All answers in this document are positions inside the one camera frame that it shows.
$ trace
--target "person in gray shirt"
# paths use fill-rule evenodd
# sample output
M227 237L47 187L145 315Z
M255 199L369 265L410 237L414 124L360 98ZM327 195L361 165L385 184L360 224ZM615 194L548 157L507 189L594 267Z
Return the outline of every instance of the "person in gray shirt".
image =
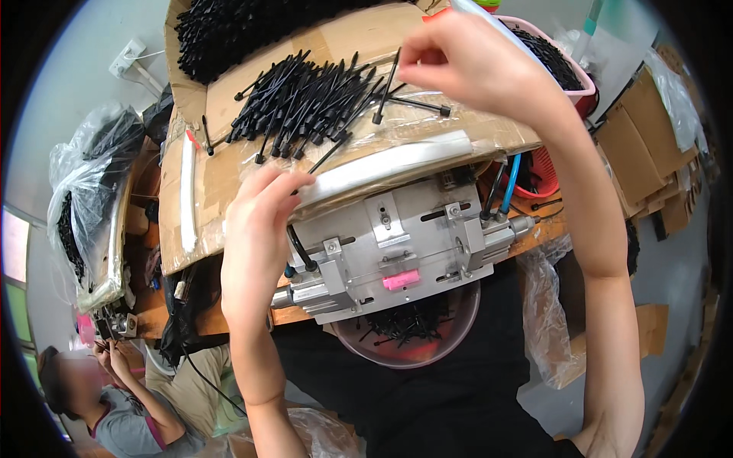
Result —
M186 361L175 377L146 368L146 386L130 371L116 342L95 346L114 383L102 386L94 358L54 347L39 358L39 378L52 411L84 420L89 435L117 458L192 457L204 448L216 420L218 394L191 373ZM227 347L194 353L197 368L213 383L230 365Z

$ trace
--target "black hair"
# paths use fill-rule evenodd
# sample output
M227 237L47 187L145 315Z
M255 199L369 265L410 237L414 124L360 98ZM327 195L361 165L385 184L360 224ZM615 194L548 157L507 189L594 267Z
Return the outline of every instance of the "black hair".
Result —
M38 379L51 412L59 415L63 413L70 420L79 420L81 417L69 408L70 394L61 379L59 358L55 358L58 354L59 351L50 346L38 355Z

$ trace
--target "power outlet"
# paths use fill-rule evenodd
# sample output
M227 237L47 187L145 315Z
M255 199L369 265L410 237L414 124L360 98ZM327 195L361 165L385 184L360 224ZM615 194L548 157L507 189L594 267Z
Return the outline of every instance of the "power outlet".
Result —
M126 71L132 66L135 61L134 58L140 57L145 51L145 45L136 38L130 40L130 42L122 49L117 55L117 58L109 66L109 72L115 78L121 78Z

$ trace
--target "red plastic basket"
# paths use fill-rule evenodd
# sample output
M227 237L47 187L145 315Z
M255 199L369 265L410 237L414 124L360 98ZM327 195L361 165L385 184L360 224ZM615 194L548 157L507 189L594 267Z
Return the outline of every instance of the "red plastic basket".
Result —
M550 160L550 153L548 153L547 148L541 147L531 151L531 154L532 166L529 170L542 178L542 181L537 183L538 192L537 194L531 193L516 185L514 187L514 194L525 199L542 199L544 197L552 196L558 189L560 189L560 184L557 183L557 176L555 175L555 168ZM507 188L508 183L509 177L507 174L504 174L501 178L501 185L504 189Z

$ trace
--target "transparent plastic bowl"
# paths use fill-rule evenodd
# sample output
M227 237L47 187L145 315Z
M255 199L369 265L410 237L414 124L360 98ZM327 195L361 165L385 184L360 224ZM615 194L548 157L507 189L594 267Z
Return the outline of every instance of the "transparent plastic bowl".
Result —
M398 341L385 342L375 347L376 341L383 341L386 337L369 333L360 342L359 339L369 330L369 325L363 317L359 320L361 323L359 329L356 328L356 318L334 322L331 326L341 343L357 355L392 369L415 369L441 359L465 338L479 310L481 284L479 281L474 281L451 289L444 293L444 296L449 302L448 308L453 311L447 318L453 319L438 326L442 339L429 341L415 337L399 348L397 348Z

